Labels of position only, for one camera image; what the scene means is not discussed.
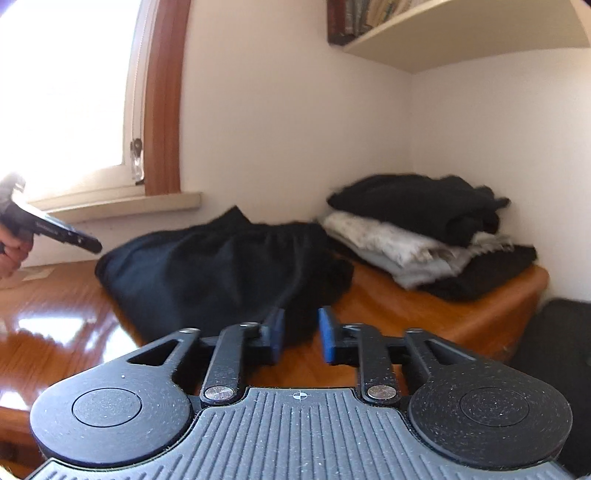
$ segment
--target glossy wooden surface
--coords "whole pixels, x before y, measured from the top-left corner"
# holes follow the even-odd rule
[[[93,269],[58,265],[0,290],[0,442],[34,445],[28,411],[43,390],[139,345]]]
[[[0,443],[19,446],[21,456],[22,448],[34,448],[28,411],[43,390],[142,344],[95,279],[94,265],[57,265],[45,279],[0,290]],[[352,288],[335,311],[342,322],[369,323],[386,335],[422,327],[502,358],[521,336],[547,281],[545,270],[532,267],[478,302],[450,304],[404,291],[387,275],[357,264]],[[250,379],[252,385],[276,387],[354,382],[351,367],[323,362],[318,337],[284,352],[278,365],[261,368]]]

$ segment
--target wall shelf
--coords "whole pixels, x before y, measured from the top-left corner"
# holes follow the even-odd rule
[[[345,52],[416,73],[516,51],[588,48],[590,37],[583,0],[429,0]]]

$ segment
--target folded clothes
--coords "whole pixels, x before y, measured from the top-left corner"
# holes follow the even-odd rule
[[[534,247],[514,246],[474,257],[457,277],[444,278],[420,290],[448,301],[473,301],[516,277],[537,259]]]
[[[509,205],[509,199],[495,198],[490,188],[474,188],[460,177],[431,179],[415,174],[374,175],[327,201],[336,210],[460,247],[468,247],[476,232],[496,233],[496,211]]]
[[[390,223],[378,222],[348,212],[332,212],[320,219],[320,224],[332,237],[335,237],[334,233],[338,234],[356,249],[378,254],[380,257],[385,256],[401,268],[437,259],[453,262],[455,258],[460,259],[459,264],[466,265],[463,262],[466,258],[512,249],[508,235],[477,232],[467,248],[468,255],[465,248],[450,247],[433,238],[409,232]]]
[[[332,212],[321,219],[320,224],[325,230],[346,238],[358,249],[385,255],[400,267],[433,260],[444,251],[448,256],[454,256],[456,251],[462,250],[460,247],[447,247],[433,238],[409,232],[391,223],[348,212]]]
[[[447,260],[435,258],[424,262],[410,262],[401,267],[384,254],[358,248],[337,232],[326,229],[326,233],[368,264],[390,273],[394,281],[406,290],[425,283],[432,283],[439,278],[458,275],[471,259],[467,249],[459,249],[462,250],[459,255]]]

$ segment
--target crosshair marking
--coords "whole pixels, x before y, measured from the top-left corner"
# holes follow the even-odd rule
[[[292,397],[294,397],[296,400],[305,400],[306,398],[308,398],[308,394],[306,392],[302,392],[301,390],[299,392],[295,392]]]

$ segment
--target white folded cloth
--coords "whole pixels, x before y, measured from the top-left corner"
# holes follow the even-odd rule
[[[433,238],[409,232],[391,223],[379,222],[348,212],[332,212],[320,224],[338,233],[357,248],[386,255],[401,267],[440,257],[454,257],[464,250],[449,247]]]
[[[478,232],[472,244],[462,248],[347,212],[335,211],[319,221],[329,236],[366,262],[389,272],[406,289],[457,276],[477,255],[513,250],[507,235]]]

